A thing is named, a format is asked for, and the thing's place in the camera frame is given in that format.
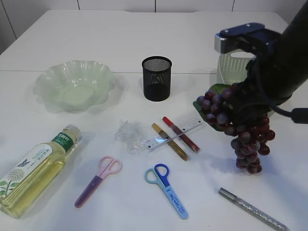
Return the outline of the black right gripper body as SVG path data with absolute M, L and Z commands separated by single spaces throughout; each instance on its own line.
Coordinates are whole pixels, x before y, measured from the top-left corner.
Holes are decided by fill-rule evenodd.
M 254 58 L 248 62 L 246 79 L 237 84 L 233 95 L 226 101 L 228 115 L 235 125 L 252 123 L 272 110 L 270 104 L 277 105 L 262 79 L 271 74 L 276 64 L 273 58 Z

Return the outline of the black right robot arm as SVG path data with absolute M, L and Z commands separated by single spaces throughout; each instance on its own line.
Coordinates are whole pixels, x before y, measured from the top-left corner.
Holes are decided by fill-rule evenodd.
M 269 111 L 308 122 L 307 108 L 286 111 L 279 105 L 289 100 L 308 79 L 308 5 L 278 33 L 260 23 L 223 29 L 216 34 L 215 50 L 221 54 L 243 50 L 255 57 L 246 66 L 247 77 L 227 100 L 235 124 L 252 123 Z

